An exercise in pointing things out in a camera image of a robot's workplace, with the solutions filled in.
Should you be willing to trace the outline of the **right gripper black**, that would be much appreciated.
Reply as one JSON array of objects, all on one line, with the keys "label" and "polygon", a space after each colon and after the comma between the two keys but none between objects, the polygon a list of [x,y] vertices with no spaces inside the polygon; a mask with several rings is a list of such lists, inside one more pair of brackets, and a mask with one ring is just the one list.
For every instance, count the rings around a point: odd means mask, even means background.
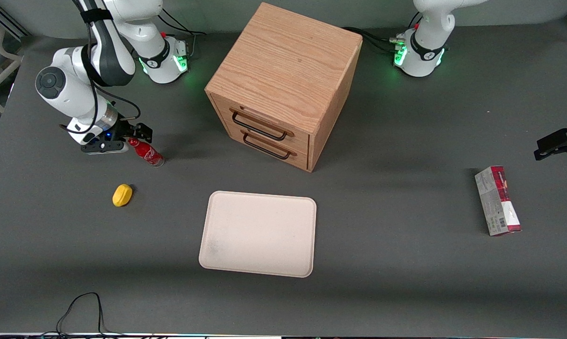
[{"label": "right gripper black", "polygon": [[129,143],[129,139],[138,139],[151,144],[153,141],[154,131],[143,123],[131,125],[128,121],[118,120],[110,129],[105,131],[106,141],[122,141]]}]

